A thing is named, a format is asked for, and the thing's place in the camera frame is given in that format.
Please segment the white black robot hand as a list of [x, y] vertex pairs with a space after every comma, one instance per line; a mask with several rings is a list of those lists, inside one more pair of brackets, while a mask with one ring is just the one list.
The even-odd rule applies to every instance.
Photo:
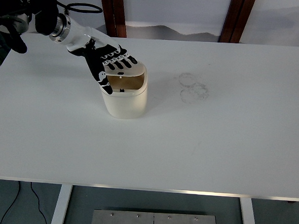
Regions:
[[68, 16], [65, 19], [60, 43], [71, 54], [85, 58], [92, 76], [107, 94], [113, 92], [108, 76], [118, 76], [120, 72], [126, 77], [143, 74], [142, 64], [113, 38], [89, 26], [83, 27]]

